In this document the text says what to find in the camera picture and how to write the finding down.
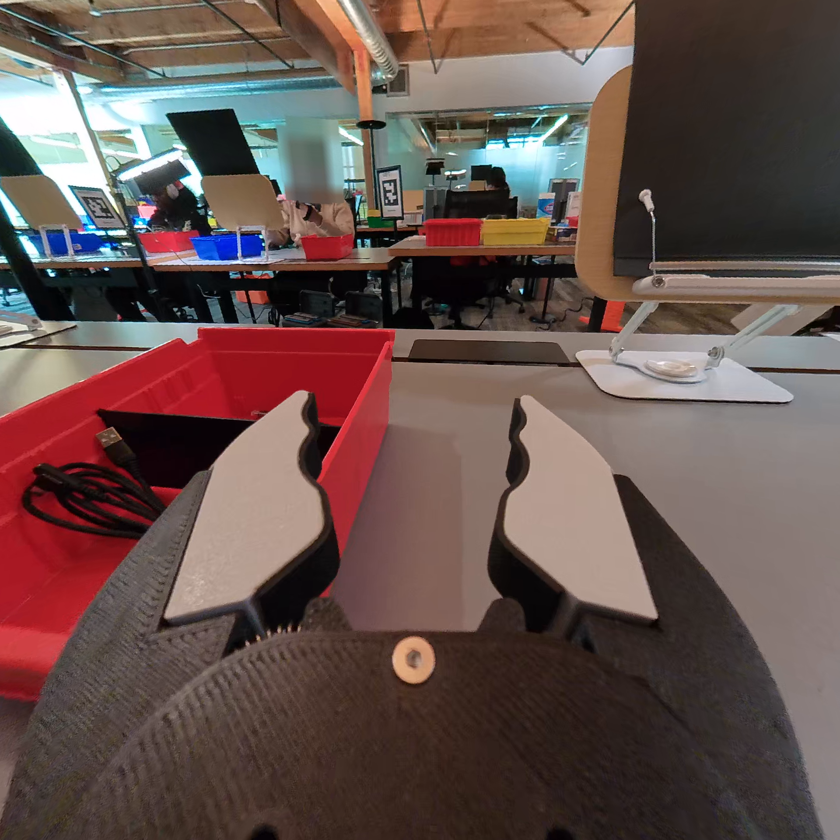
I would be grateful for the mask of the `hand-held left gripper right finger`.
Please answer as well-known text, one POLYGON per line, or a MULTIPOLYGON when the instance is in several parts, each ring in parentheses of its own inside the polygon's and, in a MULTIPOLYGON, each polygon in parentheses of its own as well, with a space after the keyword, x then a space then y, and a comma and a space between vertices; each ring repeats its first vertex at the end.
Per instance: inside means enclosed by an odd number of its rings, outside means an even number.
POLYGON ((508 442, 487 570, 523 629, 572 639, 591 618, 655 628, 658 608, 607 461, 532 395, 514 399, 508 442))

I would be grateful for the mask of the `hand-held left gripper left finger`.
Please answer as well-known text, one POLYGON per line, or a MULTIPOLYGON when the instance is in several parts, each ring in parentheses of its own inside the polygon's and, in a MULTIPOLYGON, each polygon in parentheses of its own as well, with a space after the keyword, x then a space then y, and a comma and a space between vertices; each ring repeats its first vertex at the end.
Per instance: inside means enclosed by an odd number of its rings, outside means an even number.
POLYGON ((162 518, 172 578, 164 627, 234 619, 244 640, 298 629, 329 588, 340 548, 319 484, 319 412, 297 391, 252 423, 162 518))

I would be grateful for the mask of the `red plastic bin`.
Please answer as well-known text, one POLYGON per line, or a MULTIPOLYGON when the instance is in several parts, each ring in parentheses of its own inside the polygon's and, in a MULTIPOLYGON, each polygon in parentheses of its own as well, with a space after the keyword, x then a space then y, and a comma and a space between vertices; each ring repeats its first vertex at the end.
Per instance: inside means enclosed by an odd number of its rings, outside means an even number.
POLYGON ((2 415, 1 692, 36 701, 82 614, 135 541, 38 520, 22 497, 42 463, 106 464, 112 413, 249 424, 294 392, 316 397, 322 472, 344 553, 389 421, 394 333, 200 329, 2 415))

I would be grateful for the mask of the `black desk pad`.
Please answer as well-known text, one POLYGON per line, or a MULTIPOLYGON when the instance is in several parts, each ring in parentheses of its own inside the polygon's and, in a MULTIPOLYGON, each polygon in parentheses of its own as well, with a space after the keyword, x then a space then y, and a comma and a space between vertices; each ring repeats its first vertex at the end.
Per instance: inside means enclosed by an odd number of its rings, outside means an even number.
POLYGON ((557 343, 418 339, 405 361, 425 364, 485 364, 507 366, 571 366, 557 343))

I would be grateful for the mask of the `wooden background desk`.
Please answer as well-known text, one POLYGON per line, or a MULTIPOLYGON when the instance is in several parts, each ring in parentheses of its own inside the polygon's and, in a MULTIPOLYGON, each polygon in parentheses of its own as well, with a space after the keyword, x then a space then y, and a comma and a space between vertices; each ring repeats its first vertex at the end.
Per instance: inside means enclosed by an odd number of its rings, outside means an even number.
POLYGON ((316 280, 333 279, 333 291, 343 296, 340 274, 349 286, 376 271, 381 279, 383 323, 392 326, 392 272, 396 258, 384 248, 356 249, 349 256, 332 261, 306 260, 301 248, 270 250, 266 255, 243 261, 200 259, 182 252, 140 258, 83 255, 79 259, 37 259, 23 254, 23 268, 34 268, 27 276, 17 276, 2 260, 2 287, 24 291, 38 317, 49 321, 86 320, 78 308, 69 309, 65 292, 71 292, 76 307, 77 291, 100 288, 106 302, 123 322, 145 322, 144 310, 158 322, 180 322, 180 310, 192 308, 199 322, 213 322, 206 294, 220 294, 226 322, 238 317, 230 294, 233 291, 270 291, 280 309, 298 306, 298 288, 315 289, 316 280))
POLYGON ((557 280, 572 281, 575 244, 435 246, 424 236, 404 239, 388 248, 388 255, 412 267, 413 295, 444 305, 448 322, 443 329, 478 330, 463 322, 463 310, 486 302, 485 319, 494 315, 496 301, 516 302, 524 313, 524 301, 515 298, 513 281, 545 280, 542 306, 530 322, 550 329, 560 318, 549 312, 557 280))

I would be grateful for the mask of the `orange floor cone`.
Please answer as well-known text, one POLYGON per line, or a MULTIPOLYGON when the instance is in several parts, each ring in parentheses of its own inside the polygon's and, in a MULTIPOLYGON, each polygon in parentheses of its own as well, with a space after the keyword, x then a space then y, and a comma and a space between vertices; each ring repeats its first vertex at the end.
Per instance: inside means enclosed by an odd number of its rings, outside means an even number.
POLYGON ((606 301, 594 297, 591 303, 590 315, 579 316, 579 322, 585 325, 589 332, 619 333, 623 329, 622 318, 625 310, 623 301, 606 301))

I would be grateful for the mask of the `black floor case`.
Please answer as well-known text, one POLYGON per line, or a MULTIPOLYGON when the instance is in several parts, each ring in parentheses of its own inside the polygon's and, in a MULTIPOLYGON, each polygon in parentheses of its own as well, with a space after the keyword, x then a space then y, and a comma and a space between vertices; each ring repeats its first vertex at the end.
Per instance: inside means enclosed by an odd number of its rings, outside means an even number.
POLYGON ((382 323, 382 300, 373 292, 348 291, 344 297, 342 320, 361 329, 376 329, 382 323))
POLYGON ((329 291, 301 290, 297 309, 282 317, 283 328, 323 328, 336 315, 337 302, 329 291))

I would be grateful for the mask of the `blue plastic bin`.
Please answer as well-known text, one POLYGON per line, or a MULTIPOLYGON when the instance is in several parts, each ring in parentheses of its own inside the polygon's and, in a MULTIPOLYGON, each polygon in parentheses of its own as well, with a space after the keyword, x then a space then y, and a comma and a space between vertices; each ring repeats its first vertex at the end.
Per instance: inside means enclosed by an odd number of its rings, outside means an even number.
POLYGON ((211 262, 260 258, 264 253, 264 240, 258 234, 195 236, 191 245, 198 259, 211 262))
POLYGON ((104 247, 103 240, 96 234, 89 232, 69 232, 71 250, 67 246, 67 238, 59 231, 46 233, 49 254, 53 257, 82 256, 98 253, 104 247))

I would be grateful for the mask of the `ribbed yellow bin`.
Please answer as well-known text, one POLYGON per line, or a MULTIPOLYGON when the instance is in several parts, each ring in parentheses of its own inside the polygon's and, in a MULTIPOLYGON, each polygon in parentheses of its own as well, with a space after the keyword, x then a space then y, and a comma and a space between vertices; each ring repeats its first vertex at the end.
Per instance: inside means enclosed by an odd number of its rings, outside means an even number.
POLYGON ((481 244, 487 247, 542 246, 550 228, 547 217, 488 218, 481 227, 481 244))

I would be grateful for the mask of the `ribbed red bin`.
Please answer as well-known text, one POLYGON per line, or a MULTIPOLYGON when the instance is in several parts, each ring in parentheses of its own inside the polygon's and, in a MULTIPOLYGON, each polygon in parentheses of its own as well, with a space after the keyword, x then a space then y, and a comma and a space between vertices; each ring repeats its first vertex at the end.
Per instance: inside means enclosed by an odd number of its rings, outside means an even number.
POLYGON ((423 225, 423 236, 428 248, 464 249, 481 245, 481 218, 436 218, 423 225))

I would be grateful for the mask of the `black white marker sign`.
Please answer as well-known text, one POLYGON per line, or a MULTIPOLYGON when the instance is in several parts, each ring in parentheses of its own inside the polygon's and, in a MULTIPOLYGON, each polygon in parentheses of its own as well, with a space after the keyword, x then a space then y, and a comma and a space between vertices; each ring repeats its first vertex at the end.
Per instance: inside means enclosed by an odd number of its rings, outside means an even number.
POLYGON ((378 208, 383 219, 404 219, 403 169, 399 164, 375 171, 378 208))
POLYGON ((78 185, 69 185, 68 188, 94 228, 108 231, 126 229, 123 216, 102 188, 78 185))

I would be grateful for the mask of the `black pole lamp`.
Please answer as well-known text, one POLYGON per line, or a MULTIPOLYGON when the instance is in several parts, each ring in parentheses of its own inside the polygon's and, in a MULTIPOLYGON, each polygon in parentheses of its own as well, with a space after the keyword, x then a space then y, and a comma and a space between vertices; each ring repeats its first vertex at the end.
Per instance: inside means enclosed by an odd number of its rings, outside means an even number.
POLYGON ((363 119, 357 122, 362 140, 362 162, 368 217, 372 217, 375 212, 381 211, 375 165, 375 133, 383 130, 385 126, 386 123, 378 119, 363 119))

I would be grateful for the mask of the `black monitor pale frame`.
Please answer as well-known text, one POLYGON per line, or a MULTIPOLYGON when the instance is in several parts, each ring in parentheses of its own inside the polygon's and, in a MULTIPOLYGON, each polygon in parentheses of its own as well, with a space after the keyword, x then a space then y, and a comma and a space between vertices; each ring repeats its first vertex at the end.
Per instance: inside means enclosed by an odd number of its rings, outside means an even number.
POLYGON ((838 39, 838 2, 636 2, 633 64, 591 107, 581 283, 838 305, 838 39))

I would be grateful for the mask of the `silver ceiling duct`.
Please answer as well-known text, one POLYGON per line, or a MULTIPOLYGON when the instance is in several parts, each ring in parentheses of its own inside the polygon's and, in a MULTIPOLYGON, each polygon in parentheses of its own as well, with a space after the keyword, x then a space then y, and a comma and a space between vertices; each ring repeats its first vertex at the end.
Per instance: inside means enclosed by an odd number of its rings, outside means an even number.
POLYGON ((378 66, 383 83, 394 81, 400 71, 400 62, 369 5, 365 1, 338 1, 338 4, 378 66))

